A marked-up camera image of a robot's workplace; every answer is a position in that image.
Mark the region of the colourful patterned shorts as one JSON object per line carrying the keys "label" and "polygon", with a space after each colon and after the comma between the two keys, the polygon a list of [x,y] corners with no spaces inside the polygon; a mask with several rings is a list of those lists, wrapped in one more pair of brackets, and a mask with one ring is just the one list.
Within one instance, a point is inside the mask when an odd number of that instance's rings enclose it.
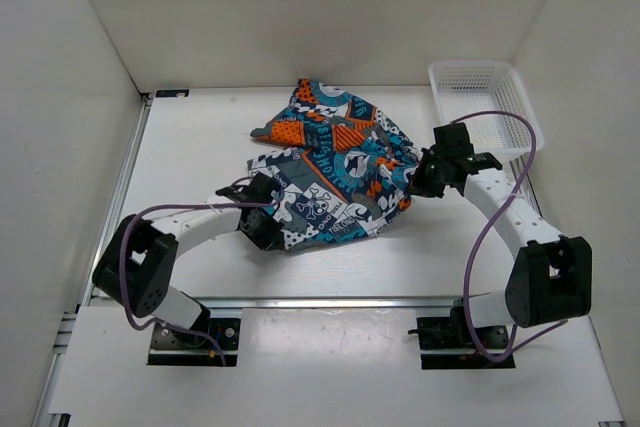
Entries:
{"label": "colourful patterned shorts", "polygon": [[422,154],[356,95],[302,78],[288,106],[251,135],[278,147],[247,167],[280,185],[283,198],[267,213],[285,252],[374,237],[411,206]]}

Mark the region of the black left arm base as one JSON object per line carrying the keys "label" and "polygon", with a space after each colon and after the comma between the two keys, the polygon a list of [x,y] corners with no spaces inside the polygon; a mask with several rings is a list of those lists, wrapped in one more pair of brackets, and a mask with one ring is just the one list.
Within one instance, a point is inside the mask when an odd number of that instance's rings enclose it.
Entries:
{"label": "black left arm base", "polygon": [[209,320],[207,333],[219,344],[222,351],[219,353],[210,340],[156,325],[151,334],[147,364],[171,367],[235,367],[238,361],[240,330],[239,317],[213,317]]}

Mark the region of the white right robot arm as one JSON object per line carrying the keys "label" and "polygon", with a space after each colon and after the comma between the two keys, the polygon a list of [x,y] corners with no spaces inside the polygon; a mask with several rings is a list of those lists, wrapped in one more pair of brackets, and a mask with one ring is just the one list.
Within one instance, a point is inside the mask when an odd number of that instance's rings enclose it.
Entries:
{"label": "white right robot arm", "polygon": [[[460,346],[480,340],[486,327],[530,328],[587,315],[592,307],[592,249],[582,237],[568,237],[544,220],[515,190],[515,182],[489,153],[447,156],[435,148],[423,157],[410,192],[441,197],[457,190],[486,218],[465,267],[463,313],[449,322],[449,334]],[[513,257],[503,289],[469,293],[470,269],[485,236],[495,231]]]}

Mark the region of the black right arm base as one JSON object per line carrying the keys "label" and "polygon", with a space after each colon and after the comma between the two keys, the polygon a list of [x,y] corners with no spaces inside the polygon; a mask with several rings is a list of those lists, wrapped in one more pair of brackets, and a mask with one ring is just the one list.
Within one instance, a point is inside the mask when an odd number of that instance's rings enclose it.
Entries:
{"label": "black right arm base", "polygon": [[486,359],[474,345],[467,327],[450,317],[418,317],[407,331],[418,339],[422,370],[515,369],[514,357],[502,362]]}

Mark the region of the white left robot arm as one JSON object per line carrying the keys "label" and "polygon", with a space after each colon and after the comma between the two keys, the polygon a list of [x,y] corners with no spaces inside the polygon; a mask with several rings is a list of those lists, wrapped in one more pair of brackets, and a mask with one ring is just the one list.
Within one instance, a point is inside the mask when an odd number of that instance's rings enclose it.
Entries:
{"label": "white left robot arm", "polygon": [[123,219],[92,282],[125,310],[132,328],[166,325],[188,347],[206,342],[210,311],[171,285],[176,260],[217,237],[240,232],[257,248],[283,245],[282,226],[267,204],[222,203],[149,207]]}

